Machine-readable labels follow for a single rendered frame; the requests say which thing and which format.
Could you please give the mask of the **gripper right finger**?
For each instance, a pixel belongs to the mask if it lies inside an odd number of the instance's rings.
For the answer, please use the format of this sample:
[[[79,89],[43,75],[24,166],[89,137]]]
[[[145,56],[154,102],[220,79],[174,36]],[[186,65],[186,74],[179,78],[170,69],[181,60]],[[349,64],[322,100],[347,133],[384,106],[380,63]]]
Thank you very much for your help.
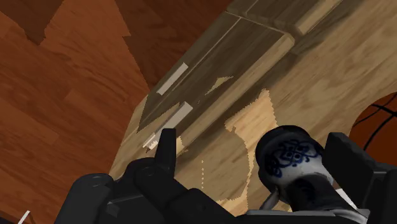
[[[367,224],[397,224],[397,166],[380,163],[341,132],[328,134],[322,163]]]

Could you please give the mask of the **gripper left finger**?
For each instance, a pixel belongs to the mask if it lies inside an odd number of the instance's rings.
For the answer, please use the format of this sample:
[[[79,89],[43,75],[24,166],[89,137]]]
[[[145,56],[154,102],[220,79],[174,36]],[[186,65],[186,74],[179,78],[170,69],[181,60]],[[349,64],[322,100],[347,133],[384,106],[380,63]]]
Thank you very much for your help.
[[[164,129],[155,156],[131,161],[120,178],[78,178],[54,224],[202,224],[201,191],[179,183],[175,168],[176,131]]]

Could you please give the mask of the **orange basketball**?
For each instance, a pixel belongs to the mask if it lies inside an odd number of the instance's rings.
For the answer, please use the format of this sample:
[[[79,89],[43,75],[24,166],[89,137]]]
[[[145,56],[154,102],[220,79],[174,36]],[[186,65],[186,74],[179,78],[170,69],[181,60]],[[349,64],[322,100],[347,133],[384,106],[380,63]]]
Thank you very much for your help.
[[[397,92],[364,109],[349,138],[376,161],[397,166]]]

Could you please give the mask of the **white and blue porcelain vase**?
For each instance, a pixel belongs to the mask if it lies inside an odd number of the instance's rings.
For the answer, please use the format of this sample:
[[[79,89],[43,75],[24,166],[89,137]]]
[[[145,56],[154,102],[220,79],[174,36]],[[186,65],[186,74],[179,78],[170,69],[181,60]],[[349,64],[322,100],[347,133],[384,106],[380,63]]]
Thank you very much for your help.
[[[259,179],[270,196],[261,209],[271,210],[280,200],[294,213],[332,214],[366,224],[368,218],[334,189],[334,179],[322,163],[323,153],[324,148],[298,126],[282,125],[264,134],[255,158]]]

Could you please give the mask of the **wooden chest of drawers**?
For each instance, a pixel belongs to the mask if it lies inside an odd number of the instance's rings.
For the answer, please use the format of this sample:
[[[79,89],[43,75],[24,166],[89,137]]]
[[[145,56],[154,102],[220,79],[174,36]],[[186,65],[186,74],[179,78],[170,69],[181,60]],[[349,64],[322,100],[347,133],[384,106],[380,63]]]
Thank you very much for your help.
[[[234,0],[138,104],[110,168],[177,130],[176,177],[234,215],[268,196],[254,148],[297,125],[324,144],[397,92],[397,0]]]

